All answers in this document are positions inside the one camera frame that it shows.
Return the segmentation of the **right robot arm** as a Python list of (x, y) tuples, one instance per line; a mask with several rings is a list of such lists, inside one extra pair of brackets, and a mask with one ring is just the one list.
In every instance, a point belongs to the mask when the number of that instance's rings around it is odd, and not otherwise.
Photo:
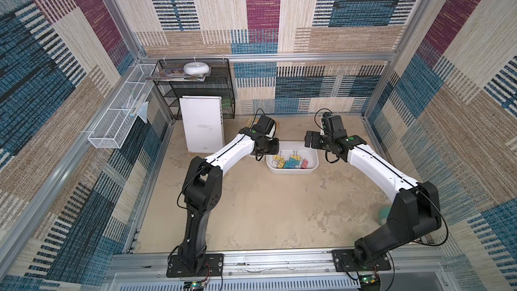
[(371, 268), (388, 251), (442, 227), (436, 186), (404, 174), (359, 136), (338, 137), (307, 131), (304, 145), (330, 152), (359, 169), (393, 202), (386, 223), (354, 243), (352, 259), (358, 269)]

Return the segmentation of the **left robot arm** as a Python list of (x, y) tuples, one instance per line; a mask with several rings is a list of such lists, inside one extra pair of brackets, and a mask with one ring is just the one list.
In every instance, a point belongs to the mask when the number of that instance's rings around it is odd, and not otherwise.
[(223, 176), (248, 155), (260, 161), (266, 155), (279, 152), (276, 122), (268, 117), (260, 120), (265, 123), (257, 122), (252, 127), (242, 128), (229, 144), (214, 154), (191, 160), (181, 189), (187, 223), (183, 242), (177, 247), (179, 261), (190, 273), (199, 274), (204, 269), (209, 215), (221, 199)]

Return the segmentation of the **pink binder clip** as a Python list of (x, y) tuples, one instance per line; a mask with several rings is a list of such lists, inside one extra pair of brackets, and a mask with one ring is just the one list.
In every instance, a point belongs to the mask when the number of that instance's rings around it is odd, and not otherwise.
[(300, 168), (301, 169), (307, 169), (308, 168), (308, 160), (307, 159), (302, 159), (301, 160)]

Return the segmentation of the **yellow binder clip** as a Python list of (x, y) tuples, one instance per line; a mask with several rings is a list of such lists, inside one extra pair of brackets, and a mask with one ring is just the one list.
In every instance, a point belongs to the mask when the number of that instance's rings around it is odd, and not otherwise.
[(283, 168), (283, 167), (285, 166), (285, 158), (284, 158), (281, 154), (276, 154), (276, 155), (273, 157), (272, 164), (273, 164), (276, 168)]
[(297, 164), (300, 164), (301, 160), (302, 160), (302, 157), (300, 155), (297, 155), (297, 154), (292, 154), (290, 156), (290, 160), (293, 161), (293, 162), (296, 162)]

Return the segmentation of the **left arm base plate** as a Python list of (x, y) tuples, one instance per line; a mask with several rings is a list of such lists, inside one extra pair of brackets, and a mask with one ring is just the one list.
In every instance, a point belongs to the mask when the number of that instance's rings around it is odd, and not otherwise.
[(169, 256), (167, 261), (167, 278), (190, 278), (221, 276), (224, 265), (223, 253), (206, 253), (187, 264), (186, 261), (175, 253)]

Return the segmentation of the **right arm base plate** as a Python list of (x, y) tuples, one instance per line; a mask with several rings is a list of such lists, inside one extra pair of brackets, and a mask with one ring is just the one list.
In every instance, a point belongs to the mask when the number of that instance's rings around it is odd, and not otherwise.
[(355, 249), (334, 249), (331, 251), (335, 270), (337, 272), (374, 272), (389, 271), (392, 265), (388, 255), (381, 254), (369, 257), (363, 253), (356, 253)]

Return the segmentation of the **teal binder clip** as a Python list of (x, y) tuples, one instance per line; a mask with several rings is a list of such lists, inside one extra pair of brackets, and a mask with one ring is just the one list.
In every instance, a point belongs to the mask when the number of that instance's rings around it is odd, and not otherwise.
[(296, 162), (293, 162), (289, 159), (284, 162), (283, 168), (300, 168), (300, 164), (297, 164)]

